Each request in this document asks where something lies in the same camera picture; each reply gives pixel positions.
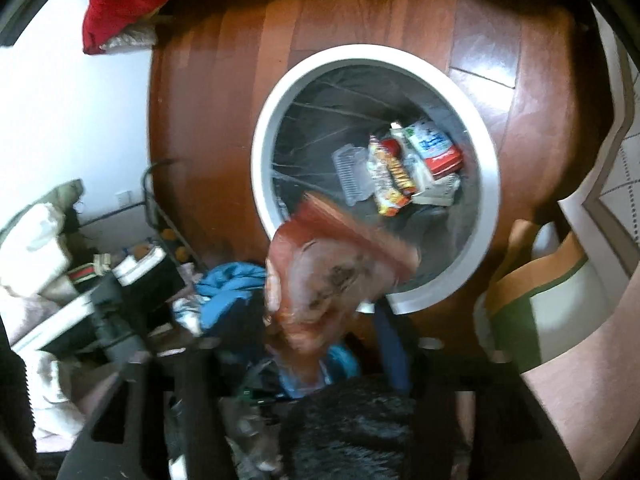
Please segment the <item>blue cloth on floor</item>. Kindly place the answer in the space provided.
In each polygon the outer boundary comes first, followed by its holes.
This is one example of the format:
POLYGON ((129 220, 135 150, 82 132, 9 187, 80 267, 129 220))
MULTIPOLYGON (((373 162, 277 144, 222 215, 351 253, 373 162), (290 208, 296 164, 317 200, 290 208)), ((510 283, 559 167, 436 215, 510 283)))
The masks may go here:
POLYGON ((229 262, 215 266, 195 285, 205 299, 201 305, 202 333, 212 330, 225 314, 247 307, 264 290, 266 270, 249 262, 229 262))

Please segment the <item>orange noodle snack bag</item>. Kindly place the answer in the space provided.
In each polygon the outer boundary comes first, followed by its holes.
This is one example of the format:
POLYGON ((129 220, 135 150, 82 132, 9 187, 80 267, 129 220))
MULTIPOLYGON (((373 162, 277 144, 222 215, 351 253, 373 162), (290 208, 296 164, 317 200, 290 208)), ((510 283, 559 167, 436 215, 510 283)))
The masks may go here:
POLYGON ((367 168, 373 181, 378 213, 383 217, 395 217, 411 202, 416 185, 401 162, 375 136, 369 138, 367 168))

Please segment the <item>brown snack bag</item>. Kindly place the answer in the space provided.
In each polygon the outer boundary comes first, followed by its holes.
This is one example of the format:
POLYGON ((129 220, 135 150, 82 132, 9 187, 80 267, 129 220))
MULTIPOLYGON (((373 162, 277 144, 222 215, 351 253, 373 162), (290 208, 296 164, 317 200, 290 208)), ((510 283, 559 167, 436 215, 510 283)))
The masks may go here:
POLYGON ((413 278, 420 261, 416 246, 307 193, 269 246, 267 318, 288 348, 315 356, 341 338, 360 304, 413 278))

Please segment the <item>white round trash bin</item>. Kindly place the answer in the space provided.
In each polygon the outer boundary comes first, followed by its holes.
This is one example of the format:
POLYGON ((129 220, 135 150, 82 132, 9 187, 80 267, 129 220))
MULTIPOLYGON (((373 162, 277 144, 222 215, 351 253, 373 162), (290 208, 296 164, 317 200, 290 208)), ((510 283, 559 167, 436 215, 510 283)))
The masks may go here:
POLYGON ((457 292, 497 226, 498 160, 480 114, 432 64, 376 44, 320 51, 276 83, 250 177, 268 234, 314 192, 414 246, 416 273, 390 295, 401 314, 457 292))

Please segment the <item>black fuzzy slipper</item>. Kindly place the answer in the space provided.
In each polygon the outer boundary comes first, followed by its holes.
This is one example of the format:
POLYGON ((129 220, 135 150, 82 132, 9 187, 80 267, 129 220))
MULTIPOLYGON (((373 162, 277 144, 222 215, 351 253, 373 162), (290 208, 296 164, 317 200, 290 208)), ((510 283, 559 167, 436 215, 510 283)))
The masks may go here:
POLYGON ((448 479, 454 423, 448 412, 356 378, 295 402, 279 448, 289 479, 448 479))

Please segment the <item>clear plastic tray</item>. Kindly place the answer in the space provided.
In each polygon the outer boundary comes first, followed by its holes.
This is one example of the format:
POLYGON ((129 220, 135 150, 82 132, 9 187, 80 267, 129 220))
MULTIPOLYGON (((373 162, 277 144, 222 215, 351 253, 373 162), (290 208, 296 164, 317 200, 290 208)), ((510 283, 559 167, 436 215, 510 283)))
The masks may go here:
POLYGON ((332 154, 332 162, 349 207, 368 200, 374 191, 368 168, 368 149, 345 144, 332 154))

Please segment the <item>white silver foil wrapper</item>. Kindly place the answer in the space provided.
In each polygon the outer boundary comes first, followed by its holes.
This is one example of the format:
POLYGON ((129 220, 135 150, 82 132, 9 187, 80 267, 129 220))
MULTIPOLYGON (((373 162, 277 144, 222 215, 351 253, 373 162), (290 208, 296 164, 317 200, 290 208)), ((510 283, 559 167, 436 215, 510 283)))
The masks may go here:
POLYGON ((420 206, 450 207, 460 188, 461 179, 457 174, 435 180, 426 168, 424 161, 415 154, 408 154, 404 164, 410 178, 416 185, 411 201, 420 206))

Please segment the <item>white blue milk carton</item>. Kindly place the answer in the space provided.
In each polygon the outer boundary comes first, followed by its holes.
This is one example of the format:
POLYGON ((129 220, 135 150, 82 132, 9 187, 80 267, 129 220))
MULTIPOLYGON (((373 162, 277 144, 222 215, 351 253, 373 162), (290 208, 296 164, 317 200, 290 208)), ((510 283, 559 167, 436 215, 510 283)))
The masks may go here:
POLYGON ((434 180, 454 174, 463 166, 462 151, 430 120, 421 119, 408 126, 392 122, 390 132, 409 143, 434 180))

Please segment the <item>cream jacket on chair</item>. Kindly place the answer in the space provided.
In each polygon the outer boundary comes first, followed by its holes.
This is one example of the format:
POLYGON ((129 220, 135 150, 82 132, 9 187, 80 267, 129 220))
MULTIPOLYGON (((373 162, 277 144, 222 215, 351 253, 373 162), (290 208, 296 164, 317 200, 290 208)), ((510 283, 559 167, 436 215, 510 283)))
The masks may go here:
POLYGON ((81 179, 60 184, 1 230, 1 286, 12 295, 37 296, 70 267, 68 238, 79 231, 75 206, 84 193, 81 179))

